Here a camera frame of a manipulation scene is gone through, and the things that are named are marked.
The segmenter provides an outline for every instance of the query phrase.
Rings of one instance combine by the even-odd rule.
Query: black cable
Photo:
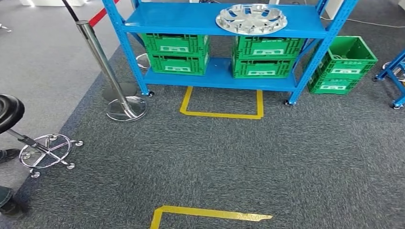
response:
[[[64,5],[66,6],[67,10],[69,11],[70,15],[72,16],[73,20],[78,22],[79,18],[76,16],[75,12],[73,11],[72,7],[69,5],[69,3],[67,3],[66,0],[62,0],[62,2],[64,3]]]

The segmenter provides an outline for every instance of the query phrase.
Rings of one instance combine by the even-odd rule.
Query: stool caster wheel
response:
[[[35,172],[34,174],[31,174],[32,178],[38,178],[41,175],[40,172]]]
[[[76,141],[75,146],[82,146],[84,143],[83,141]]]
[[[58,140],[58,136],[56,136],[56,135],[50,136],[49,140],[50,141],[56,141],[56,140]]]
[[[66,166],[67,169],[72,169],[72,168],[74,168],[74,167],[75,167],[75,164],[74,164],[74,163],[70,163],[70,165]]]
[[[22,158],[24,159],[24,160],[26,160],[26,159],[28,159],[28,158],[30,158],[31,157],[31,154],[24,154],[23,156],[22,156]]]

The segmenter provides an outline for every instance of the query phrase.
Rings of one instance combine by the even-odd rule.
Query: red barrier rope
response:
[[[91,27],[94,27],[105,15],[107,15],[107,11],[103,8],[98,14],[96,14],[92,19],[89,20],[89,24]]]

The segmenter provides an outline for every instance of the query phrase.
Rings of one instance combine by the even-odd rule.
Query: dark gray carpet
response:
[[[351,17],[394,24],[405,12],[361,0]],[[405,31],[347,22],[341,33],[362,36],[379,58],[370,74],[348,96],[305,91],[296,107],[282,104],[287,93],[264,92],[262,120],[185,116],[185,87],[154,85],[146,117],[114,123],[99,77],[61,130],[85,141],[68,158],[76,168],[27,179],[17,198],[28,215],[2,228],[144,229],[162,205],[274,218],[164,214],[161,228],[404,228],[405,110],[389,107],[398,96],[389,80],[370,78],[405,47]],[[229,56],[229,39],[213,38],[213,55]],[[131,81],[120,49],[111,62]],[[195,88],[190,109],[252,114],[254,101],[252,91]]]

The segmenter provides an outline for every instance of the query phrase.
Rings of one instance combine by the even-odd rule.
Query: blue metal shelf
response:
[[[145,83],[239,88],[252,90],[284,91],[292,92],[296,89],[295,77],[291,75],[287,79],[234,79],[231,75],[231,59],[211,58],[208,62],[204,76],[162,74],[149,69],[144,76]]]
[[[126,32],[210,34],[235,36],[218,27],[215,17],[234,4],[153,3],[145,2],[125,21]],[[288,25],[268,37],[324,38],[315,6],[277,5],[287,17]]]
[[[323,27],[320,16],[329,0],[319,0],[315,6],[272,5],[283,11],[288,25],[280,31],[264,36],[307,38],[301,53],[295,60],[292,72],[303,55],[318,44],[307,68],[297,81],[293,73],[287,79],[234,79],[229,68],[230,61],[216,58],[210,60],[205,76],[160,74],[153,72],[152,69],[143,75],[129,43],[128,33],[131,33],[140,43],[142,39],[137,33],[146,32],[238,36],[221,29],[215,23],[219,12],[233,4],[156,3],[131,0],[136,10],[127,20],[124,20],[114,0],[102,1],[143,95],[149,94],[147,84],[261,89],[291,92],[287,104],[295,104],[358,0],[344,0],[335,19],[326,28]]]
[[[402,70],[400,74],[405,73],[404,61],[405,61],[405,50],[402,50],[402,52],[399,55],[397,55],[395,59],[391,61],[390,64],[384,70],[381,70],[381,72],[374,78],[374,81],[381,81],[388,76],[392,79],[396,87],[401,91],[401,96],[393,101],[393,108],[395,110],[403,108],[405,104],[405,86],[403,85],[403,82],[398,80],[398,78],[394,73],[398,68]]]

